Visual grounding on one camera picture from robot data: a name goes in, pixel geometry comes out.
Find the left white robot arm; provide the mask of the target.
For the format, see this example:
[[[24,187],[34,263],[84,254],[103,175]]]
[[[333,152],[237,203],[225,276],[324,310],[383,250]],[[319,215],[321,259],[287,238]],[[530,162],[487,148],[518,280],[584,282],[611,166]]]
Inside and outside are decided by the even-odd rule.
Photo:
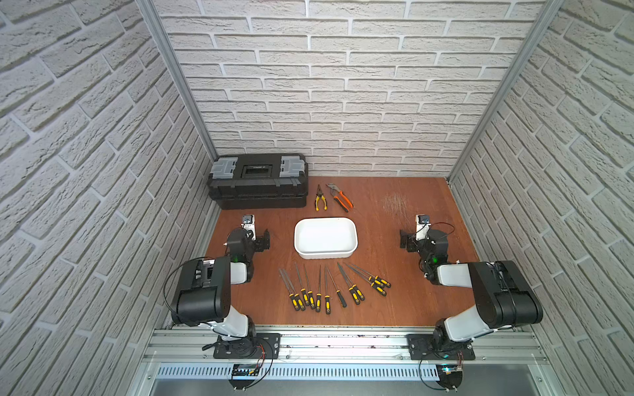
[[[231,287],[251,282],[254,254],[270,249],[270,233],[260,237],[251,229],[234,229],[226,241],[226,254],[185,262],[168,303],[172,319],[189,327],[207,325],[224,343],[253,341],[254,322],[231,303]]]

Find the black handled round file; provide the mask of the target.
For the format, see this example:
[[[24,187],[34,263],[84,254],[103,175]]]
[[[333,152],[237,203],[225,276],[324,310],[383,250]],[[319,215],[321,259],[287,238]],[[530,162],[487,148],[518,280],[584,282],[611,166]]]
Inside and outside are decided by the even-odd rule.
[[[347,302],[346,302],[345,298],[343,297],[343,295],[342,295],[342,292],[341,292],[340,288],[338,288],[338,286],[337,286],[337,284],[336,284],[336,282],[335,282],[335,278],[334,278],[334,276],[332,275],[332,273],[331,273],[330,269],[328,269],[328,267],[326,267],[326,272],[327,272],[327,274],[328,274],[328,276],[329,276],[330,280],[332,281],[333,286],[335,287],[336,295],[338,296],[338,300],[339,300],[339,302],[340,302],[340,305],[341,305],[341,306],[342,306],[342,308],[344,308],[344,309],[345,309],[345,308],[347,308],[347,306],[348,306],[348,305],[347,305]]]

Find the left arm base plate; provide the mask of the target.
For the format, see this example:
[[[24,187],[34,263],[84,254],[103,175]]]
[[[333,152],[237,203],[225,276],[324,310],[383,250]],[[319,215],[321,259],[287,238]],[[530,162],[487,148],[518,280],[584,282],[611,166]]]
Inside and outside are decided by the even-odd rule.
[[[215,359],[261,359],[277,360],[282,335],[280,333],[258,333],[255,337],[225,341],[221,336],[214,346]]]

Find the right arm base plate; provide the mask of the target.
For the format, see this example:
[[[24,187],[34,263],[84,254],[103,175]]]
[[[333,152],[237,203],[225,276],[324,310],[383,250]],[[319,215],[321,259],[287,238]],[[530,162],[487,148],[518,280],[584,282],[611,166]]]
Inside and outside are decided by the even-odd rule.
[[[471,342],[456,343],[440,339],[432,334],[408,334],[406,336],[410,358],[424,360],[464,360],[475,361],[476,355]]]

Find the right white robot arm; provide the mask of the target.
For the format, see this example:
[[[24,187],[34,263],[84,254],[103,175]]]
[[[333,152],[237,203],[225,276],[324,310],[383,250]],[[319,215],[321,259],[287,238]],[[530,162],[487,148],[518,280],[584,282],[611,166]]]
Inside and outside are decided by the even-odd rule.
[[[449,262],[448,234],[429,224],[412,234],[401,230],[400,238],[402,248],[419,254],[419,269],[432,284],[473,292],[472,307],[436,323],[429,351],[457,351],[475,338],[543,320],[543,306],[515,262]]]

